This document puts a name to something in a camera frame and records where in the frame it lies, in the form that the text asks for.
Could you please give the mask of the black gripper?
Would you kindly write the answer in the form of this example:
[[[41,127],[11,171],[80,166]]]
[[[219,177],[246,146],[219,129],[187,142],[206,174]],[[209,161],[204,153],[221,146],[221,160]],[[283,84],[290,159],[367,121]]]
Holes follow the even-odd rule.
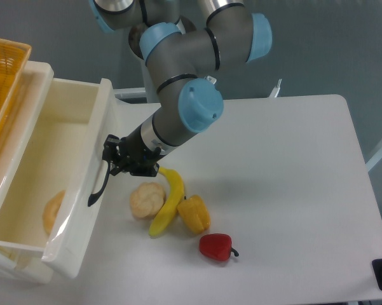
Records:
[[[121,171],[136,177],[155,177],[160,169],[161,148],[149,149],[140,128],[136,128],[121,140],[109,134],[104,142],[102,159],[107,162],[109,175],[117,175]]]

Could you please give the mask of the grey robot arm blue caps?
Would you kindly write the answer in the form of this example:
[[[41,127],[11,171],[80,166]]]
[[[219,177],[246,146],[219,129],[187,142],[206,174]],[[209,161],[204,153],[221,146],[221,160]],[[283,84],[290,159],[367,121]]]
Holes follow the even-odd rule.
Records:
[[[139,40],[160,108],[130,135],[111,135],[104,159],[111,175],[127,172],[154,177],[158,162],[217,121],[223,99],[207,79],[211,72],[246,64],[271,49],[268,19],[251,13],[243,1],[200,1],[206,23],[183,33],[178,1],[91,1],[107,32],[146,27]]]

